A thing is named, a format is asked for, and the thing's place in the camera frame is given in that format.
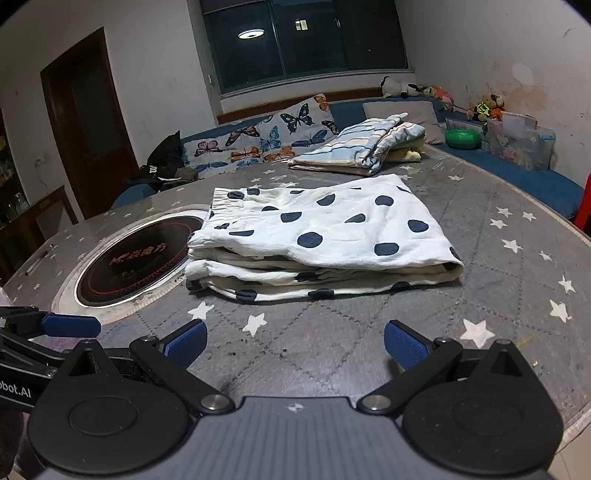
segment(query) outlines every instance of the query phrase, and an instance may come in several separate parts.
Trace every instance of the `folded clothing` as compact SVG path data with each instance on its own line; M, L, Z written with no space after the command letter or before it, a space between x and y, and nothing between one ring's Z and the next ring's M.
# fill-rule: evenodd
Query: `folded clothing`
M402 113L387 119L371 118L345 128L319 149L292 158L288 166L297 170L374 175L391 148L425 136L425 128L407 122L407 118L408 114Z
M216 189L185 273L233 299L274 301L452 281L463 264L396 175L318 189Z

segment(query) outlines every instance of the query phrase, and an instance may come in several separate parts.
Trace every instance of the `wooden door frame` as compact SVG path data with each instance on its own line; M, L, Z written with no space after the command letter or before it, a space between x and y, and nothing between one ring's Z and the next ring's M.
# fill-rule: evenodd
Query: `wooden door frame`
M107 43L105 38L105 29L101 27L97 31L91 33L86 38L80 40L76 45L71 47L62 53L58 58L52 61L47 67L41 71L41 84L43 86L43 94L45 96L45 102L47 106L47 113L49 114L49 121L51 123L51 129L53 130L53 136L56 139L57 151L60 154L61 162L64 165L66 175L70 181L74 196L80 206L80 210L84 215L84 218L90 218L91 207L86 200L84 188L76 178L76 170L73 167L73 163L76 159L72 158L67 148L67 133L63 131L60 122L56 114L56 97L54 95L54 89L52 83L55 75L59 74L61 70L66 68L68 65L74 63L76 60L83 58L85 53L88 51L100 51L100 57L103 66L106 68L109 91L111 97L115 103L115 117L117 119L118 127L124 133L123 144L126 151L126 158L129 159L130 167L133 172L139 174L139 167L131 142L129 140L129 134L123 120L123 114L121 113L121 106L117 97L117 91L115 90L115 82L113 81L113 74L111 72L111 64L109 62L109 54L107 52Z

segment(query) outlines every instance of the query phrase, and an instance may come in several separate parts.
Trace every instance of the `stuffed animal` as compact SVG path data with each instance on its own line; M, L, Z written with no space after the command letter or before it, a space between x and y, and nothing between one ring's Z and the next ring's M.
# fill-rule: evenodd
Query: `stuffed animal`
M418 97L421 93L415 88L416 85L408 83L399 83L392 77L384 77L381 83L384 98L388 97Z

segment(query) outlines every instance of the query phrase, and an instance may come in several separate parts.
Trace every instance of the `white wall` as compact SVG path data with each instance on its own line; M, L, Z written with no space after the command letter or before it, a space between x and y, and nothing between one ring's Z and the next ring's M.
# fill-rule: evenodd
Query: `white wall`
M467 106L488 92L556 130L554 169L591 171L591 27L562 0L396 0L417 82Z
M177 130L191 135L216 125L187 0L30 0L0 28L0 108L27 199L36 202L65 184L79 218L40 72L100 27L138 164L167 135ZM41 155L47 187L34 168Z

